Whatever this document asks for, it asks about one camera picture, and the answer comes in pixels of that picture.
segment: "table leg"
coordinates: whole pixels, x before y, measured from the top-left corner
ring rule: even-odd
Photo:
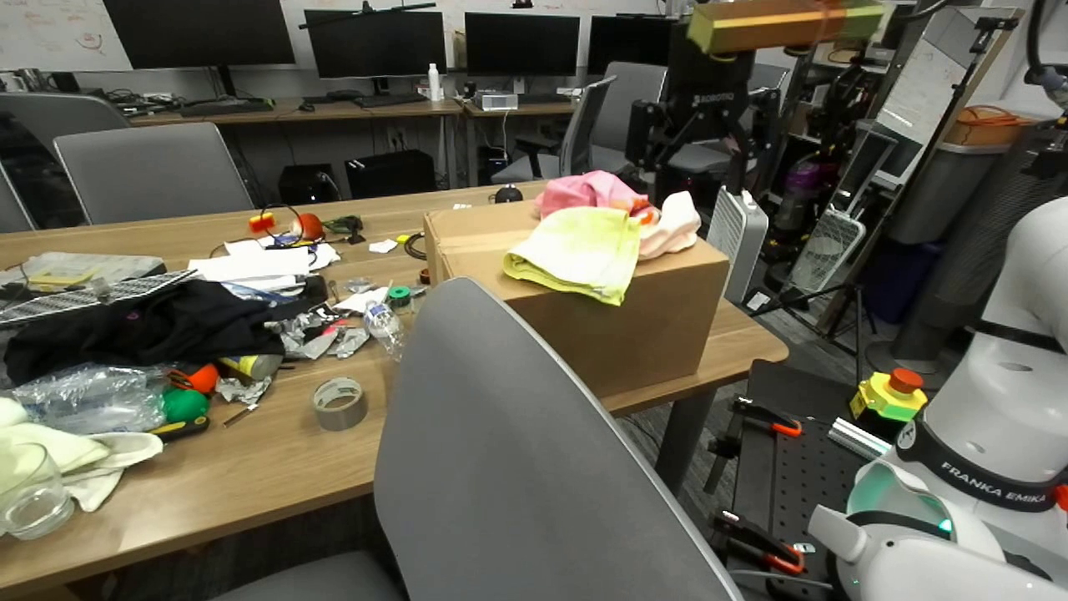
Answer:
[[[445,169],[449,171],[449,189],[455,190],[456,183],[456,122],[453,117],[442,116],[441,124],[445,127]]]
[[[465,117],[467,123],[468,187],[478,185],[478,148],[475,147],[474,120]]]
[[[712,389],[696,397],[675,401],[671,408],[655,470],[675,496],[682,490],[686,472],[714,399],[716,390]]]

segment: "cardboard box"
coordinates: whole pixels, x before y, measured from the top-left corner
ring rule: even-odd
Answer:
[[[431,282],[467,275],[486,286],[597,396],[697,371],[727,275],[722,252],[698,239],[681,252],[640,262],[623,306],[611,307],[504,274],[504,253],[537,224],[529,201],[427,213]]]

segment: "metal breadboard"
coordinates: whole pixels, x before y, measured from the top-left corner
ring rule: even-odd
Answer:
[[[787,544],[812,543],[816,552],[805,555],[800,578],[830,582],[827,549],[808,535],[808,518],[816,505],[845,511],[853,476],[867,462],[831,442],[827,438],[830,426],[803,424],[801,437],[779,434],[775,441],[771,535]],[[776,579],[768,581],[768,591],[778,599],[837,601],[830,590]]]
[[[107,300],[110,304],[116,303],[119,300],[152,296],[195,272],[195,269],[186,269],[121,281],[111,285],[111,292]],[[0,328],[29,323],[49,316],[80,312],[103,304],[90,288],[42,296],[0,312]]]

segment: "floor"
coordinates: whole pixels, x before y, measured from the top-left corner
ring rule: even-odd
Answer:
[[[829,343],[817,338],[782,312],[758,321],[789,346],[787,365],[842,382],[854,382],[853,359]],[[864,341],[884,339],[892,334],[879,327],[879,335],[863,330]],[[842,338],[852,346],[853,334]],[[727,401],[745,393],[745,382],[720,389],[718,401]],[[719,507],[729,507],[734,490],[733,465],[725,471],[714,494],[703,490],[714,456],[707,443],[728,420],[725,402],[717,402],[706,423],[698,450],[690,466],[679,503],[702,529],[706,517]],[[660,434],[668,423],[670,407],[654,408],[618,421],[619,428],[638,444],[646,459],[655,461]],[[122,572],[111,601],[202,601],[236,588],[272,572],[334,553],[358,549],[368,537],[362,527],[361,512],[366,500],[328,507],[313,513],[285,520],[262,528],[215,541],[203,549],[174,553],[131,566]]]

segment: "tape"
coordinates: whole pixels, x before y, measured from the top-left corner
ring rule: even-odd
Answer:
[[[319,428],[331,432],[348,430],[367,416],[363,388],[350,378],[334,378],[316,389],[312,396],[312,408]]]

